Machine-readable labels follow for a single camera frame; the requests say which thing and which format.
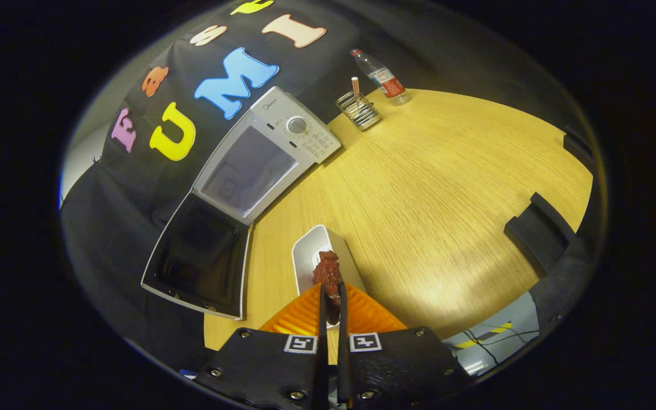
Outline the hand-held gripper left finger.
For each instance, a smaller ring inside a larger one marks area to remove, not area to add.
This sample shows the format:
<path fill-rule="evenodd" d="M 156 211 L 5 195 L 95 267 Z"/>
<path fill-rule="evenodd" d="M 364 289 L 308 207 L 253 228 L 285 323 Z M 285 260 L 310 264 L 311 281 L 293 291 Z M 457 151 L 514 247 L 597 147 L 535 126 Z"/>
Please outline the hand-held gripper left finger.
<path fill-rule="evenodd" d="M 235 330 L 195 383 L 240 408 L 326 409 L 327 354 L 326 298 L 317 284 L 259 329 Z"/>

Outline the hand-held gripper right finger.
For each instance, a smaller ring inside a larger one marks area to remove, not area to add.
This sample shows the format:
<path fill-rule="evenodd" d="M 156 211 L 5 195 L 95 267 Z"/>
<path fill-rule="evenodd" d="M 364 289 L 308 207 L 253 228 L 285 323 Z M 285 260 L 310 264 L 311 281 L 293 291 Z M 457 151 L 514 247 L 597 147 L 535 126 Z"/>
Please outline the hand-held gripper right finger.
<path fill-rule="evenodd" d="M 349 409 L 433 409 L 474 384 L 428 327 L 406 327 L 357 286 L 341 283 L 338 401 Z"/>

